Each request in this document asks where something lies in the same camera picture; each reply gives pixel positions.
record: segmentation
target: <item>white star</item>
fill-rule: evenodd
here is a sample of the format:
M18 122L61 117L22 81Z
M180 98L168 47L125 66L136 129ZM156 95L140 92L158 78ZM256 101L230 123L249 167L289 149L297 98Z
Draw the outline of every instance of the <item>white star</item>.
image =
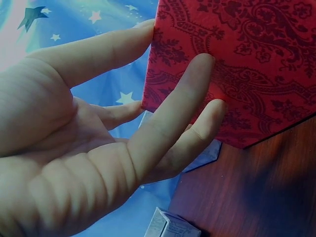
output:
M50 38L51 40L54 40L54 41L56 41L56 40L60 40L60 37L59 37L60 35L55 35L55 34L53 34L53 36Z
M125 105L125 104L134 102L134 100L132 99L132 95L133 95L133 92L128 93L128 94L124 94L120 92L120 99L117 100L117 103L122 103Z
M92 11L92 16L89 18L89 20L92 21L94 24L97 20L101 20L100 11Z
M136 7L132 6L132 5L125 5L125 6L128 7L130 11L131 11L131 10L136 10L136 11L138 11L138 8L136 8Z
M44 8L40 11L41 13L46 13L49 14L51 12L51 10L49 10L48 8Z

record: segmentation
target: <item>finger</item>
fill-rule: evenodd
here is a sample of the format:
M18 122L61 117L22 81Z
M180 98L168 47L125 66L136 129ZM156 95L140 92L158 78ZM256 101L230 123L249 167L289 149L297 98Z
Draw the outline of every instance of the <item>finger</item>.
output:
M191 164L215 138L225 112L224 101L211 101L192 127L181 135L143 183L172 178Z
M189 130L191 127L192 127L192 124L189 124L189 125L187 126L187 128L184 130L184 132L187 131L187 130ZM127 138L120 138L120 137L114 138L114 139L115 139L115 142L128 143L128 141L129 141L129 139L127 139Z
M139 58L152 41L153 26L154 20L149 20L137 28L41 49L28 57L48 63L72 88Z
M159 163L190 123L208 91L213 63L209 54L195 57L176 88L127 143L138 181Z
M91 106L108 130L112 130L123 123L136 119L143 112L140 101L119 106Z

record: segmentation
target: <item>blue tablecloth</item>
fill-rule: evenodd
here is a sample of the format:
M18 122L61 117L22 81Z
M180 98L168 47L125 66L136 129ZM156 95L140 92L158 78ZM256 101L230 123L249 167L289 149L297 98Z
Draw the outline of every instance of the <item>blue tablecloth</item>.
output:
M157 3L158 0L0 0L0 70L38 48L133 27L154 18ZM35 14L33 21L29 13ZM29 15L28 20L23 20L25 14ZM147 51L134 63L73 88L73 94L101 106L141 100L148 54ZM140 121L141 117L111 133L129 138ZM141 186L125 205L77 236L143 236L156 206L168 209L178 180L179 176Z

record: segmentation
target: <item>wood grain surface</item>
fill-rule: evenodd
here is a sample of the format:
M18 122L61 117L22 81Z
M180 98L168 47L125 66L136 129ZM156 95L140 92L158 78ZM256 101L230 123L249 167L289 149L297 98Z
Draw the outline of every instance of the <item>wood grain surface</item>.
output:
M211 237L316 237L316 118L181 178L169 208Z

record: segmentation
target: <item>red paisley pattern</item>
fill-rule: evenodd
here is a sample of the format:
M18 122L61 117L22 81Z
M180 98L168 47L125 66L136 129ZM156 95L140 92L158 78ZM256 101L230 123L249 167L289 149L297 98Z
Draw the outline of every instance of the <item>red paisley pattern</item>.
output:
M227 101L217 139L245 148L316 112L315 0L160 0L143 107L154 112L200 53L217 62L192 122Z

